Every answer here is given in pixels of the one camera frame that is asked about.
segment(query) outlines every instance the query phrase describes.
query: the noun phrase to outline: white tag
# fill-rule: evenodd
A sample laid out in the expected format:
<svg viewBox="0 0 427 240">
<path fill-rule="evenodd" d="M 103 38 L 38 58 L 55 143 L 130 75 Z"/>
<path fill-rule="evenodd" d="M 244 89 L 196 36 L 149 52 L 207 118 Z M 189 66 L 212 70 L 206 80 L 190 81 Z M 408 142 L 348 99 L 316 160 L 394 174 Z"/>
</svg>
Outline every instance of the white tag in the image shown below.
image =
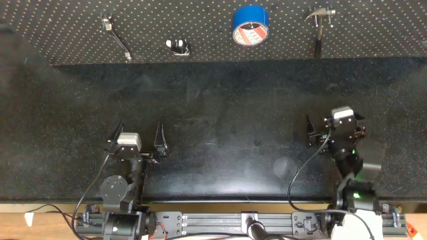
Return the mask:
<svg viewBox="0 0 427 240">
<path fill-rule="evenodd" d="M 33 225 L 33 216 L 34 216 L 34 213 L 24 214 L 24 218 L 25 218 L 25 221 L 27 222 L 28 227 L 31 227 Z"/>
</svg>

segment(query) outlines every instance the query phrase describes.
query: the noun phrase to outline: blue tape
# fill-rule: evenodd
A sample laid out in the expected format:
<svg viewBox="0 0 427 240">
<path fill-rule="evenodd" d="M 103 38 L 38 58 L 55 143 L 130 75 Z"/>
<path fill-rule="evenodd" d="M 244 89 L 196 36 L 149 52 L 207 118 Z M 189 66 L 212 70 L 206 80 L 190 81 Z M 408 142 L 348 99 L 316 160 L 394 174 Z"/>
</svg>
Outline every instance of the blue tape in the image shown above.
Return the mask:
<svg viewBox="0 0 427 240">
<path fill-rule="evenodd" d="M 234 14 L 233 39 L 241 45 L 258 45 L 267 39 L 268 27 L 268 13 L 264 8 L 256 5 L 242 7 Z"/>
</svg>

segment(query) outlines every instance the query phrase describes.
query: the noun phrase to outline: wooden floor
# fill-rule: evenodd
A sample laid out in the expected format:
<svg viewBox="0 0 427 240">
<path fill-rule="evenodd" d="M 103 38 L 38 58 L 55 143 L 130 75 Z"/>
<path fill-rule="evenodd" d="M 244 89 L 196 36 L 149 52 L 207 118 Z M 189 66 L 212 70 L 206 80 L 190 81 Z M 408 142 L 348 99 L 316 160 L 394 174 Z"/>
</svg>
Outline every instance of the wooden floor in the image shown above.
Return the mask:
<svg viewBox="0 0 427 240">
<path fill-rule="evenodd" d="M 245 211 L 241 208 L 242 204 L 236 204 L 231 205 L 232 209 L 235 211 L 233 212 L 240 212 Z M 60 214 L 56 213 L 35 213 L 33 216 L 33 225 L 32 227 L 28 227 L 24 218 L 25 211 L 31 210 L 36 205 L 12 205 L 14 207 L 11 207 L 11 205 L 0 205 L 0 240 L 48 240 L 48 239 L 76 239 L 76 237 L 71 232 L 70 228 L 62 218 Z M 72 205 L 59 205 L 60 208 L 66 212 L 71 212 L 73 209 Z M 278 210 L 280 211 L 281 206 L 275 204 L 275 207 L 272 209 L 275 209 L 276 212 Z M 161 209 L 173 209 L 173 207 L 167 206 L 167 205 L 161 205 L 161 207 L 154 207 L 161 208 Z M 228 207 L 225 205 L 216 205 L 214 209 L 220 210 L 219 212 L 231 212 L 231 211 L 225 211 L 230 210 L 227 209 Z M 5 213 L 7 210 L 10 212 L 13 209 L 20 213 Z M 287 207 L 282 208 L 281 212 L 284 212 L 287 209 Z M 258 211 L 260 213 L 262 212 L 271 212 L 267 209 L 264 209 L 265 211 L 262 211 L 262 208 L 258 206 L 258 204 L 254 204 L 254 210 Z M 42 209 L 42 211 L 52 211 L 50 208 Z M 406 215 L 407 222 L 411 223 L 424 237 L 424 239 L 427 240 L 427 214 L 407 214 Z M 197 239 L 211 239 L 212 237 L 197 237 Z M 402 240 L 402 239 L 410 239 L 408 238 L 390 238 L 390 240 Z"/>
</svg>

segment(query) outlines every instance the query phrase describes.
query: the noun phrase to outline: black handle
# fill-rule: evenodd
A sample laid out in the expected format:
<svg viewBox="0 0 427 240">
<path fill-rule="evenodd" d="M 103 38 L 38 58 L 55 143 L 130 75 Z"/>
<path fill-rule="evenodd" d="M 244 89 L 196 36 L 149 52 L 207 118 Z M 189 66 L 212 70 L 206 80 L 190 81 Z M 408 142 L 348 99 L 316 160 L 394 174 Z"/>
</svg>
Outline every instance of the black handle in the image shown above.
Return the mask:
<svg viewBox="0 0 427 240">
<path fill-rule="evenodd" d="M 314 47 L 314 58 L 322 57 L 322 40 L 316 39 L 316 46 Z"/>
</svg>

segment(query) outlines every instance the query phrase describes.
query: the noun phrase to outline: dotted gray surface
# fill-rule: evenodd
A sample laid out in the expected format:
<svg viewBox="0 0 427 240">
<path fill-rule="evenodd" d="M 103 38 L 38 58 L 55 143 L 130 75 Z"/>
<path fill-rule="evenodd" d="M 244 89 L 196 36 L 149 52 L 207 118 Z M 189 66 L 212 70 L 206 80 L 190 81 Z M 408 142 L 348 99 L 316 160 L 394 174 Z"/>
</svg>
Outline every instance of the dotted gray surface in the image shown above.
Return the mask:
<svg viewBox="0 0 427 240">
<path fill-rule="evenodd" d="M 101 30 L 102 13 L 113 13 L 113 28 L 134 63 L 307 59 L 314 55 L 316 26 L 304 19 L 308 7 L 333 6 L 325 19 L 323 58 L 427 56 L 427 1 L 165 1 L 7 0 L 0 16 L 52 65 L 125 63 L 123 49 Z M 264 7 L 268 39 L 243 47 L 232 39 L 233 15 L 246 5 Z M 190 57 L 176 57 L 168 39 L 187 39 Z"/>
</svg>

